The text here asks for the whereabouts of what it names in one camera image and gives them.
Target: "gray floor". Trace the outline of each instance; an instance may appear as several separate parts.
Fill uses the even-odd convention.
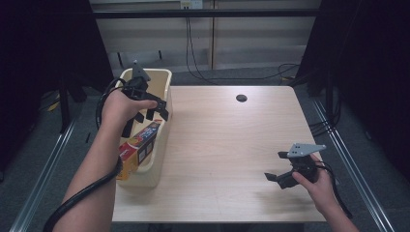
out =
[[[296,69],[283,75],[294,75]],[[176,72],[173,74],[171,85],[209,85],[209,81],[219,85],[278,85],[279,75],[267,77],[278,73],[278,68],[238,69],[223,71],[202,72],[208,79],[204,81],[193,77],[189,72]],[[59,159],[56,170],[50,183],[46,187],[45,194],[36,209],[36,213],[28,224],[27,231],[41,231],[47,217],[59,205],[65,188],[70,181],[76,168],[87,152],[96,127],[94,123],[94,109],[98,96],[93,90],[86,89],[89,93],[87,102],[81,107],[72,103],[73,109],[80,109],[79,115],[63,156]],[[310,98],[306,92],[306,86],[295,87],[295,92],[304,110],[309,124],[319,122],[317,112],[313,107],[313,100],[323,101],[323,96]],[[47,112],[42,110],[37,125],[34,127],[29,138],[22,143],[21,149],[16,154],[14,161],[6,170],[6,179],[0,184],[0,231],[9,231],[18,212],[25,203],[30,190],[35,185],[55,142],[59,137],[60,111]],[[372,140],[366,137],[366,129],[344,104],[341,109],[341,118],[337,124],[337,130],[341,134],[346,146],[358,164],[366,181],[380,201],[382,209],[386,212],[395,231],[409,231],[410,222],[410,185],[401,175],[395,171],[384,157],[383,151]],[[346,206],[352,212],[353,221],[362,231],[379,231],[372,215],[367,209],[365,201],[357,191],[348,171],[341,161],[336,148],[329,136],[325,133],[315,137],[317,144],[326,144],[328,149],[321,152],[324,161],[329,163],[337,174],[339,193]],[[124,224],[114,223],[112,231],[148,231],[148,224]],[[221,231],[218,224],[166,224],[165,228],[172,231]],[[306,223],[304,231],[331,231],[327,223]],[[296,225],[281,225],[274,223],[254,224],[249,231],[300,231]]]

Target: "snack box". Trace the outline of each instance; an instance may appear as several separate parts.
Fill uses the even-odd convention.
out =
[[[120,158],[123,162],[123,167],[117,175],[117,180],[128,180],[131,173],[135,172],[139,164],[151,154],[160,125],[161,120],[154,120],[150,125],[133,137],[130,137],[120,146]]]

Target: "black cable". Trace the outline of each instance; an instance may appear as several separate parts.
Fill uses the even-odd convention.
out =
[[[314,165],[314,167],[325,169],[328,172],[328,174],[330,175],[331,180],[332,180],[332,189],[334,191],[335,198],[336,198],[338,204],[340,205],[340,208],[343,210],[343,212],[346,214],[346,216],[348,218],[350,218],[350,219],[353,218],[352,213],[350,213],[350,211],[347,209],[346,205],[344,205],[344,202],[341,200],[340,195],[338,194],[337,187],[336,187],[336,176],[335,176],[335,174],[332,170],[332,167],[329,164],[327,164],[326,162],[323,162],[323,161],[320,161],[320,162],[322,162],[325,165],[323,165],[323,166],[322,165]]]
[[[232,77],[232,78],[206,78],[206,77],[201,73],[201,71],[199,70],[199,68],[198,68],[197,65],[196,65],[196,59],[195,59],[195,55],[194,55],[194,52],[193,52],[192,36],[191,36],[191,32],[190,32],[190,19],[187,17],[187,18],[186,18],[186,21],[187,21],[186,62],[187,62],[188,71],[189,71],[190,74],[191,74],[192,76],[194,76],[195,78],[198,78],[198,79],[200,79],[200,80],[205,80],[206,82],[208,82],[208,83],[210,83],[210,84],[218,85],[217,83],[215,83],[215,82],[213,82],[213,81],[211,81],[211,80],[229,80],[229,79],[235,79],[235,80],[242,80],[242,79],[263,80],[263,79],[268,79],[268,78],[276,77],[276,76],[278,76],[278,75],[282,75],[283,73],[286,73],[286,72],[288,72],[288,71],[294,69],[295,67],[299,67],[299,66],[300,66],[300,65],[298,65],[298,64],[281,64],[281,65],[278,67],[278,73],[273,74],[273,75],[264,76],[264,77],[256,77],[256,78],[236,78],[236,77]],[[195,75],[195,74],[190,70],[190,65],[189,65],[189,62],[188,62],[188,51],[189,51],[189,47],[190,47],[190,51],[191,51],[191,54],[192,54],[193,63],[194,63],[194,65],[195,65],[195,69],[196,69],[196,71],[198,72],[198,74],[199,74],[200,76]],[[287,66],[287,65],[292,65],[292,67],[289,68],[289,69],[286,69],[286,70],[283,71],[283,72],[281,72],[281,71],[280,71],[280,68],[281,68],[282,66]]]
[[[121,69],[124,70],[123,59],[121,58],[121,53],[117,52],[118,61],[120,62]]]
[[[191,74],[192,76],[194,76],[194,77],[196,77],[196,78],[198,78],[198,79],[200,79],[200,80],[205,80],[206,82],[208,82],[208,83],[210,83],[210,84],[218,85],[217,83],[212,82],[212,81],[208,80],[207,78],[205,78],[205,77],[202,75],[202,73],[199,71],[199,69],[198,69],[198,67],[197,67],[197,65],[196,65],[196,59],[195,59],[195,55],[194,55],[194,52],[193,52],[192,36],[191,36],[191,34],[190,34],[190,19],[187,17],[187,18],[186,18],[186,21],[187,21],[187,50],[186,50],[186,61],[187,61],[188,71],[190,72],[190,74]],[[189,62],[188,62],[188,50],[189,50],[189,47],[190,47],[190,51],[191,51],[191,54],[192,54],[193,63],[195,64],[196,71],[198,72],[198,74],[199,74],[200,76],[195,75],[195,74],[190,70],[190,64],[189,64]]]
[[[64,202],[47,220],[47,222],[44,225],[43,232],[49,232],[52,231],[55,224],[57,221],[68,211],[70,210],[75,204],[77,204],[79,201],[84,199],[86,196],[91,194],[93,191],[98,189],[99,187],[105,185],[109,181],[111,181],[113,178],[115,178],[118,173],[120,173],[121,169],[123,166],[123,162],[121,161],[121,158],[118,157],[117,164],[115,165],[114,170],[112,170],[110,173],[105,175],[104,177],[100,178],[98,181],[94,182],[93,184],[89,185],[88,187],[84,188],[83,190],[79,191],[76,193],[74,196],[72,196],[70,199],[68,199],[66,202]]]
[[[332,120],[327,119],[323,122],[319,122],[319,123],[315,123],[315,124],[311,124],[309,125],[311,127],[311,133],[313,135],[313,137],[319,136],[323,133],[329,132],[331,130],[333,130],[337,123],[340,120],[341,117],[341,96],[338,96],[338,100],[337,100],[337,106],[336,106],[336,110],[334,113],[335,117]]]
[[[97,109],[96,109],[96,123],[97,123],[97,129],[100,128],[101,121],[102,121],[102,111],[103,111],[103,104],[105,103],[106,98],[108,98],[109,94],[111,94],[113,91],[123,88],[123,86],[113,88],[117,81],[121,81],[124,84],[126,83],[125,80],[121,78],[114,78],[106,87],[105,92],[102,94],[100,97],[99,102],[97,103]],[[121,172],[122,169],[122,161],[121,158],[118,157],[117,164],[115,165],[115,168],[108,173],[107,175],[103,176],[93,184],[87,186],[83,190],[79,191],[75,195],[73,195],[70,199],[68,199],[66,202],[64,202],[59,208],[57,208],[56,211],[48,218],[47,222],[44,225],[44,232],[52,231],[55,224],[57,221],[68,211],[70,210],[75,204],[77,204],[79,201],[84,199],[86,196],[91,194],[93,191],[98,189],[99,187],[103,186],[104,184],[108,183],[111,179],[115,178],[118,173]]]
[[[279,77],[279,83],[278,83],[278,85],[281,85],[281,82],[282,82],[282,80],[283,80],[283,76],[282,76],[283,72],[280,72],[280,68],[283,67],[283,66],[292,66],[292,69],[293,69],[293,68],[295,68],[295,67],[299,67],[300,65],[298,65],[298,64],[281,64],[281,65],[279,65],[279,67],[278,67],[278,73],[280,73],[280,77]]]

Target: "wall outlet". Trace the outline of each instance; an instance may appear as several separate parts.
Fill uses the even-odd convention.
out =
[[[181,9],[182,10],[203,9],[203,1],[202,0],[181,0]]]

